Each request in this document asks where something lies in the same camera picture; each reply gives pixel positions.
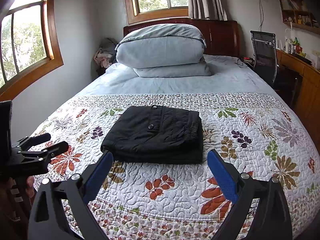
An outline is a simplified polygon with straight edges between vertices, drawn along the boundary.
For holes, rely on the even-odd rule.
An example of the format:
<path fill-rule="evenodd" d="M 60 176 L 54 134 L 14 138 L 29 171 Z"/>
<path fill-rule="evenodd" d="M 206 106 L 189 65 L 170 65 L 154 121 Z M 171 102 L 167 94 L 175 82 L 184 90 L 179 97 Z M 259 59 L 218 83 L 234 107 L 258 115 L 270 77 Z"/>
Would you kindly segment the person's left hand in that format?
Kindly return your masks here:
<path fill-rule="evenodd" d="M 29 176 L 26 180 L 25 192 L 30 199 L 33 198 L 35 194 L 34 182 L 35 182 L 34 176 Z"/>

